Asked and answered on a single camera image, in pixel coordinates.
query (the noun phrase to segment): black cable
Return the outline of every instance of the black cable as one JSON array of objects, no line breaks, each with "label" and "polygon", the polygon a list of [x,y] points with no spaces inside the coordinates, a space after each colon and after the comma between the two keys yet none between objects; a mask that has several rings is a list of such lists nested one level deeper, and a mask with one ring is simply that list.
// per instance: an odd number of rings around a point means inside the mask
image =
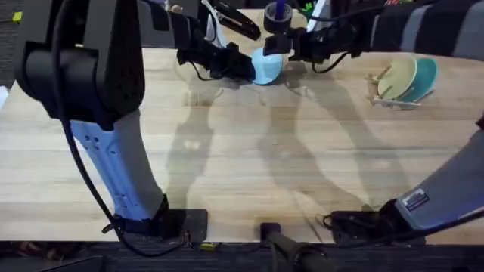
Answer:
[{"label": "black cable", "polygon": [[272,272],[279,272],[278,251],[275,248],[274,243],[271,243],[271,255],[272,255]]},{"label": "black cable", "polygon": [[316,63],[312,63],[311,68],[315,73],[327,73],[327,72],[331,71],[332,69],[334,69],[334,67],[336,67],[338,64],[340,64],[341,60],[343,60],[346,57],[346,55],[348,55],[348,54],[349,54],[349,52],[343,53],[340,57],[338,57],[338,59],[333,64],[331,64],[331,66],[329,66],[328,68],[326,68],[324,70],[317,71],[316,70]]},{"label": "black cable", "polygon": [[202,77],[200,75],[200,72],[198,71],[198,68],[195,66],[195,63],[193,61],[188,61],[189,64],[192,65],[192,67],[195,69],[195,72],[197,72],[197,76],[198,76],[198,79],[201,80],[201,81],[212,81],[212,80],[219,80],[219,79],[223,79],[223,77],[225,76],[225,74],[230,70],[230,67],[227,66],[226,68],[224,68],[221,72],[220,72],[220,76],[217,76],[217,77],[214,77],[214,78],[210,78],[210,79],[205,79],[204,77]]},{"label": "black cable", "polygon": [[311,20],[315,20],[315,21],[318,21],[318,22],[334,22],[334,21],[338,21],[338,20],[342,20],[342,19],[346,19],[346,18],[349,18],[349,17],[353,17],[355,15],[359,15],[359,14],[363,14],[365,12],[369,12],[369,11],[379,11],[381,9],[384,9],[386,6],[383,5],[383,6],[378,6],[378,7],[372,7],[372,8],[365,8],[365,9],[362,9],[360,11],[353,11],[353,12],[350,12],[348,14],[344,14],[344,15],[341,15],[341,16],[338,16],[338,17],[333,17],[333,18],[320,18],[320,17],[315,17],[315,16],[312,16],[312,15],[308,15],[306,13],[306,11],[304,11],[301,6],[299,5],[299,2],[298,0],[293,0],[292,1],[293,4],[294,4],[294,7],[298,10],[298,12],[300,12],[304,17],[306,17],[308,20],[311,19]]},{"label": "black cable", "polygon": [[198,79],[201,80],[201,81],[212,81],[212,80],[218,80],[218,79],[221,79],[222,77],[219,77],[219,78],[211,78],[211,79],[205,79],[203,78],[201,75],[200,75],[200,72],[198,72],[198,69],[197,67],[195,66],[195,63],[193,61],[188,61],[189,64],[192,65],[192,67],[195,69],[195,72],[197,72],[197,76],[198,76]]},{"label": "black cable", "polygon": [[61,36],[62,33],[64,32],[64,26],[65,26],[65,20],[67,18],[68,10],[70,9],[71,5],[74,3],[74,0],[64,0],[62,1],[62,4],[60,6],[60,10],[57,14],[56,20],[55,20],[55,25],[54,25],[54,34],[52,36],[52,69],[53,69],[53,84],[54,84],[54,96],[55,96],[55,102],[57,104],[57,110],[58,110],[58,115],[59,115],[59,120],[62,124],[62,128],[64,130],[64,134],[66,136],[67,143],[69,144],[69,149],[70,152],[72,153],[72,156],[74,158],[74,161],[76,163],[76,166],[81,173],[82,179],[85,182],[85,185],[88,187],[89,191],[91,192],[92,196],[96,200],[96,203],[99,205],[101,210],[103,211],[104,215],[107,217],[109,222],[113,225],[113,229],[116,232],[116,235],[118,236],[119,241],[130,251],[134,252],[137,255],[143,256],[143,257],[160,257],[163,255],[166,255],[170,252],[175,251],[176,249],[181,248],[184,246],[184,243],[180,243],[177,246],[174,246],[171,249],[168,249],[166,251],[157,253],[157,254],[150,254],[150,253],[145,253],[140,251],[139,249],[136,249],[134,246],[132,246],[130,243],[128,243],[123,236],[122,230],[119,228],[119,226],[116,226],[116,221],[111,214],[110,210],[106,206],[106,203],[104,203],[101,195],[99,194],[98,190],[92,183],[91,178],[89,177],[89,174],[87,170],[85,169],[84,162],[82,161],[81,156],[79,155],[79,151],[77,150],[76,142],[74,140],[73,132],[70,127],[70,121],[67,118],[67,111],[65,109],[64,105],[64,97],[63,97],[63,92],[62,89],[63,87],[63,79],[62,77],[62,71],[61,71]]}]

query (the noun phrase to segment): wooden tabletop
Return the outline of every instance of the wooden tabletop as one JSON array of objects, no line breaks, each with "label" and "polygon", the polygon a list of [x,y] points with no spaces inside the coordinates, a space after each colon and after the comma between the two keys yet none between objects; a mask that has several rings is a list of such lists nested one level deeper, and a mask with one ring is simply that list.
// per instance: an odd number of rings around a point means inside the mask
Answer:
[{"label": "wooden tabletop", "polygon": [[[246,14],[262,26],[262,11]],[[263,43],[224,31],[246,54]],[[144,50],[141,130],[171,207],[207,209],[210,241],[257,241],[259,224],[276,221],[296,240],[330,242],[316,215],[379,209],[419,184],[477,129],[484,63],[437,57],[436,91],[420,108],[371,106],[364,77],[401,56],[363,54],[326,75],[286,61],[275,84],[256,86],[201,82],[191,66],[177,64],[175,51]],[[17,85],[0,113],[0,173],[0,240],[116,239],[101,233],[107,219],[61,124]],[[429,242],[483,244],[484,221]]]}]

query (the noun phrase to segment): teal bowl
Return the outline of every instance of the teal bowl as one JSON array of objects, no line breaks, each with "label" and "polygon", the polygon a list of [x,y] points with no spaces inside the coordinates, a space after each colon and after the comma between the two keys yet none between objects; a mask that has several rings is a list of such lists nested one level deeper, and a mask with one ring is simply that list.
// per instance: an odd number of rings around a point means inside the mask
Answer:
[{"label": "teal bowl", "polygon": [[408,90],[399,98],[401,102],[416,102],[426,96],[436,81],[437,63],[433,58],[417,60],[417,75]]},{"label": "teal bowl", "polygon": [[264,56],[263,51],[264,48],[259,48],[250,55],[256,71],[256,78],[253,82],[257,85],[267,85],[273,82],[282,71],[282,55]]}]

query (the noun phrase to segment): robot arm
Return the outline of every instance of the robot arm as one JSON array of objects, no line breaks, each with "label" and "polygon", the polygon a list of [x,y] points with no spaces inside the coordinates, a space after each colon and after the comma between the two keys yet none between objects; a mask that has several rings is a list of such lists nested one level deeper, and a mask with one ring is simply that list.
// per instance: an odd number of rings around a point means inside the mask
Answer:
[{"label": "robot arm", "polygon": [[[148,16],[141,31],[138,7]],[[105,231],[114,228],[122,242],[124,232],[166,239],[189,232],[191,241],[203,241],[206,210],[170,209],[150,169],[138,109],[144,97],[140,32],[165,34],[165,47],[179,49],[180,64],[198,63],[213,77],[253,78],[250,57],[234,44],[217,48],[207,41],[198,20],[136,0],[30,0],[23,14],[16,80],[62,121],[76,164],[110,219]],[[88,177],[73,136],[106,185],[114,215]]]},{"label": "robot arm", "polygon": [[[312,63],[322,63],[334,53],[357,57],[370,51],[484,60],[482,16],[484,1],[390,5],[344,15],[318,32],[292,29],[277,34],[268,38],[265,53],[293,49],[290,60]],[[390,200],[380,211],[332,212],[326,219],[331,219],[334,240],[340,245],[402,242],[469,221],[462,217],[484,206],[482,152],[484,131],[480,130],[424,182]],[[473,219],[481,216],[474,214]]]}]

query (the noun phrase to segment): blue marker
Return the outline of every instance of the blue marker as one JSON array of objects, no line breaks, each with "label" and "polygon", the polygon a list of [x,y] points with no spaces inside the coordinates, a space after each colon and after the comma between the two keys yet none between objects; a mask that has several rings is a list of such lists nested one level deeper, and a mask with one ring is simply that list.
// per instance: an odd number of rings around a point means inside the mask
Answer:
[{"label": "blue marker", "polygon": [[286,0],[277,0],[275,3],[275,16],[276,20],[284,19],[284,10],[286,6]]}]

